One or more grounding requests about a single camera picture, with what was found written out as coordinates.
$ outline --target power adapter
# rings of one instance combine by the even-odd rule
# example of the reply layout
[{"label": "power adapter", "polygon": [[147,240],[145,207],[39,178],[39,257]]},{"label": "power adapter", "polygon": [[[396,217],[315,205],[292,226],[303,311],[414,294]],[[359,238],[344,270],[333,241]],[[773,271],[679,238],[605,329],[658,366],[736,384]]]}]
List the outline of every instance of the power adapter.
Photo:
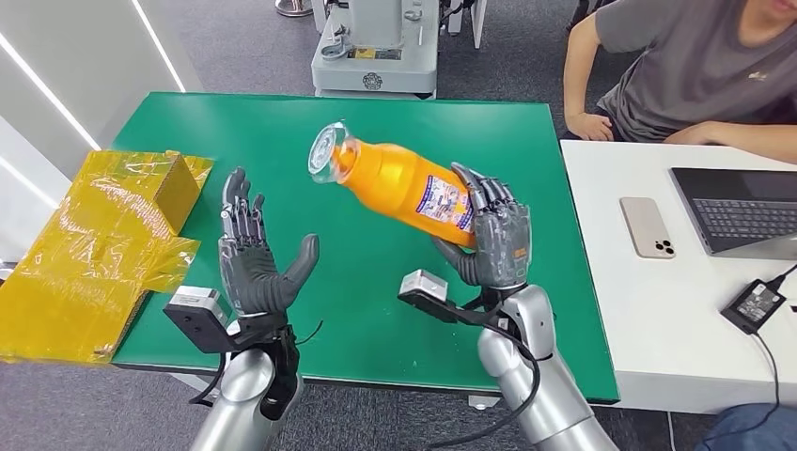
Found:
[{"label": "power adapter", "polygon": [[720,314],[745,334],[756,334],[786,302],[786,297],[778,292],[780,283],[777,282],[778,279],[770,282],[754,280]]}]

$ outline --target laptop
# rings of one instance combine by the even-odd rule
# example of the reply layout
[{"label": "laptop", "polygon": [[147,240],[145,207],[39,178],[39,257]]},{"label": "laptop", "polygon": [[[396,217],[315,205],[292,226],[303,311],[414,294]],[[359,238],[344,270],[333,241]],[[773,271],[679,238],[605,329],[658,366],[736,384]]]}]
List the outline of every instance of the laptop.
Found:
[{"label": "laptop", "polygon": [[671,172],[709,255],[797,260],[797,172]]}]

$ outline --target white wall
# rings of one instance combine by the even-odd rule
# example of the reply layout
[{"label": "white wall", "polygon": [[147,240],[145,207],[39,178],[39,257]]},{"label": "white wall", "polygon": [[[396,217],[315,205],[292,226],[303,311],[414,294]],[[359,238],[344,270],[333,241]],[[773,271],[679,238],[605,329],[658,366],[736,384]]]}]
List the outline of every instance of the white wall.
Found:
[{"label": "white wall", "polygon": [[[0,35],[100,148],[150,91],[179,90],[139,1],[185,89],[202,90],[159,0],[0,0]],[[68,178],[91,149],[2,49],[0,116]]]},{"label": "white wall", "polygon": [[0,260],[19,261],[70,181],[0,117]]}]

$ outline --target bottle label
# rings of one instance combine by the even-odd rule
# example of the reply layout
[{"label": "bottle label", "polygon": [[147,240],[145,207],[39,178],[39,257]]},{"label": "bottle label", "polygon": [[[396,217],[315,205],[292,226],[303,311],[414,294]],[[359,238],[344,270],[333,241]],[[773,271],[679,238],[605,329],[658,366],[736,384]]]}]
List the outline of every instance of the bottle label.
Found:
[{"label": "bottle label", "polygon": [[415,211],[465,232],[473,231],[474,212],[468,193],[434,176],[427,178],[426,190]]}]

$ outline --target clear bottle cap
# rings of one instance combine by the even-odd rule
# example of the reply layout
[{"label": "clear bottle cap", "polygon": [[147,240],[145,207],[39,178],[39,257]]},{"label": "clear bottle cap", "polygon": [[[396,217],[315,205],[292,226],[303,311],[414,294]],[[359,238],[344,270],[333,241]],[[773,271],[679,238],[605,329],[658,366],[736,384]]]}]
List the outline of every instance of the clear bottle cap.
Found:
[{"label": "clear bottle cap", "polygon": [[352,169],[352,160],[358,150],[356,143],[343,122],[324,127],[307,157],[307,171],[313,180],[317,183],[341,181]]}]

